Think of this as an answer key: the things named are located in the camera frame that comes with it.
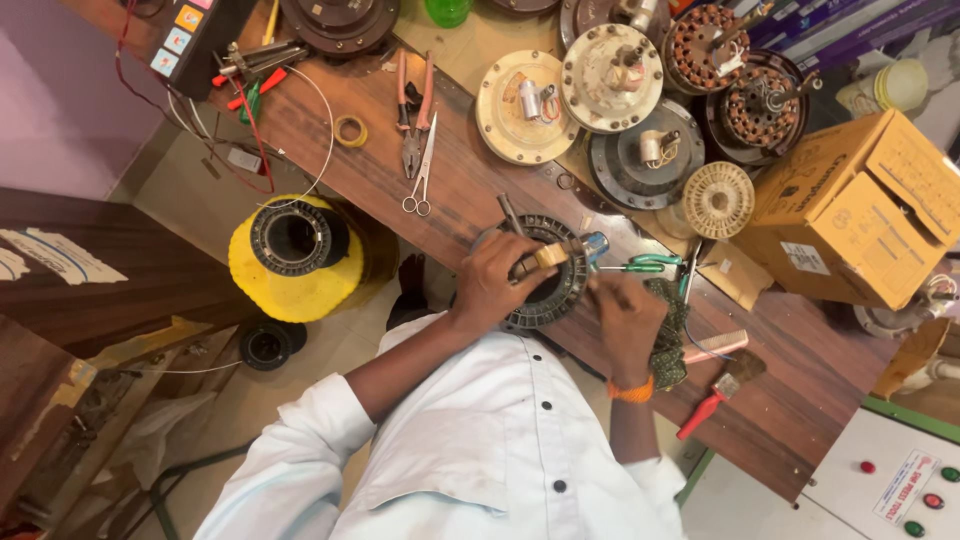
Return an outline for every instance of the hand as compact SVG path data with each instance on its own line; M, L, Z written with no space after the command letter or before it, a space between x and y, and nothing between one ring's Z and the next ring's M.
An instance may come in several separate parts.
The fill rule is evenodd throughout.
M603 344L613 366L613 384L637 388L650 378L650 353L667 304L629 274L594 273L588 295L600 317Z
M538 285L555 275L556 267L539 268L522 282L510 283L511 267L520 257L541 247L543 244L537 240L519 234L489 233L461 263L457 299L450 310L457 328L479 337L522 305Z

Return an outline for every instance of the purple wall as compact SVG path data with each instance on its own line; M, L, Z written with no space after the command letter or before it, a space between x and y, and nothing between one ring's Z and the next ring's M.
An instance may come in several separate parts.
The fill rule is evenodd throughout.
M56 0L5 2L0 16L0 185L104 199L163 120L127 92L116 39ZM161 105L165 91L125 58L124 75Z

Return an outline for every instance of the insulation tape roll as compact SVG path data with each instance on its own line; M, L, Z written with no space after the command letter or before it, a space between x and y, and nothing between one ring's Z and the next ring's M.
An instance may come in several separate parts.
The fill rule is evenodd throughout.
M344 129L344 126L347 125L348 122L353 122L358 128L360 128L360 135L353 140L347 140L343 135L340 134L341 130ZM338 117L335 122L333 122L333 137L337 139L337 142L343 144L347 148L357 148L363 146L363 143L367 142L367 125L363 123L363 120L352 114L344 114L343 116Z

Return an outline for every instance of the tiled floor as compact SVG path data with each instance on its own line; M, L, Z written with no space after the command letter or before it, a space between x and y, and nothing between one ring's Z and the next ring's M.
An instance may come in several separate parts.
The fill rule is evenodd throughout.
M208 124L212 123L212 117L204 119ZM225 128L227 123L221 123L222 136L242 134L231 126ZM254 204L262 203L265 197L226 175L214 180L200 163L204 157L208 157L208 152L196 139L180 135L143 185L134 204L213 257L226 262L233 230L256 210ZM278 170L275 179L278 193L300 193L309 187L297 170ZM412 245L400 240L401 259L416 251ZM427 258L425 292L431 307L445 308L455 284L455 277L448 270L436 260ZM373 358L385 331L387 315L398 294L399 283L394 278L365 306L309 323L306 346L280 369L266 373L246 368L238 370L217 398L204 437L197 442L192 457L215 454L251 440L276 419L278 406L297 399L317 380L334 372L344 374ZM605 386L569 358L563 358L563 362L597 414L604 432L609 433L610 400ZM677 441L673 436L677 427L659 415L657 428L664 453L681 462L682 467L685 464L692 467L690 462L699 456L702 446L696 442L684 445ZM344 471L344 504L363 474L368 450L365 447L356 454ZM168 501L180 538L193 536L216 502L224 482L242 461L242 456L235 457L196 471L180 484ZM154 517L134 536L135 540L162 538Z

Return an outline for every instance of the green patterned cloth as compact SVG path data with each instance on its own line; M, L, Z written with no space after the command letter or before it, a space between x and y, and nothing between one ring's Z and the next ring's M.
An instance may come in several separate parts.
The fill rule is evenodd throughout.
M684 363L684 326L690 306L684 304L680 285L664 278L652 278L643 283L650 292L661 297L670 310L663 318L653 353L650 354L650 371L654 375L654 388L665 390L686 379Z

